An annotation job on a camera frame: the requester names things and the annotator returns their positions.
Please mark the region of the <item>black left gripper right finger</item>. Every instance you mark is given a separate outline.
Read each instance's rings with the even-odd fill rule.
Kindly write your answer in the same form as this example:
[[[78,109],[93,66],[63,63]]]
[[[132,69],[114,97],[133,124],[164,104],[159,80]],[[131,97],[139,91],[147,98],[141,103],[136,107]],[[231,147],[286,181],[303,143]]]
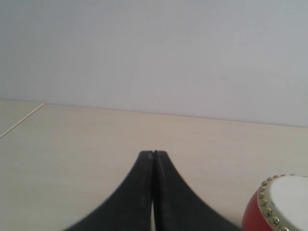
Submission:
[[[168,153],[154,151],[153,203],[157,231],[240,231],[184,181]]]

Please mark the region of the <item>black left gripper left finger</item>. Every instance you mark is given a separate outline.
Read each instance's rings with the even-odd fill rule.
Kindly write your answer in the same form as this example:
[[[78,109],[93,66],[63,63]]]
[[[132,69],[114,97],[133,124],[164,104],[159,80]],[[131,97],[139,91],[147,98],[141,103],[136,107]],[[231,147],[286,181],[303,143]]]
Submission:
[[[153,152],[141,151],[122,183],[68,231],[149,231]]]

